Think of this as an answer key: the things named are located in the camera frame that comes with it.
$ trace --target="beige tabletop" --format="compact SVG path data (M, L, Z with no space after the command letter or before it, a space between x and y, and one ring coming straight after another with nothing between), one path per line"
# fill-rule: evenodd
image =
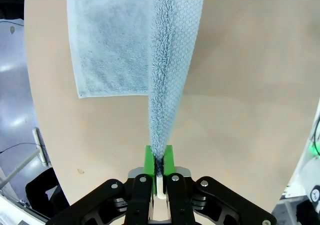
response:
M272 211L318 104L319 3L204 1L169 140L177 166ZM78 99L66 0L25 0L25 46L39 127L68 201L107 179L124 182L149 144L147 97Z

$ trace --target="floor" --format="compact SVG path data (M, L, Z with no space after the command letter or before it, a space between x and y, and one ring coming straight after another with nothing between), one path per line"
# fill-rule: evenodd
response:
M38 127L31 95L21 19L12 24L0 19L0 151L18 143L34 143ZM0 154L0 168L7 176L36 149L22 144ZM25 186L46 169L35 157L10 182L20 200L26 201Z

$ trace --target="textured fabric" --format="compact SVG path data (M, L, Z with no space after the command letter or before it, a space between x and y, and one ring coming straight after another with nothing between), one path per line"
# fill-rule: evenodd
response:
M67 0L79 98L148 94L151 0Z
M203 0L67 0L80 98L149 95L158 167L196 42Z
M149 94L151 148L165 153L199 28L203 0L153 0Z

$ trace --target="towel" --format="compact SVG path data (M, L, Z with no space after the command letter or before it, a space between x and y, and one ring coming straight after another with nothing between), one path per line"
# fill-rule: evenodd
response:
M148 95L157 173L196 42L203 0L67 0L78 96Z

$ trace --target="green light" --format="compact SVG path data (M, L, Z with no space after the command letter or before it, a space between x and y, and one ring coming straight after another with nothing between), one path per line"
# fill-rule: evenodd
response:
M315 142L315 146L318 149L318 151L320 152L320 142L319 141ZM312 153L312 155L318 156L318 153L317 153L315 146L314 146L313 142L310 143L310 152Z

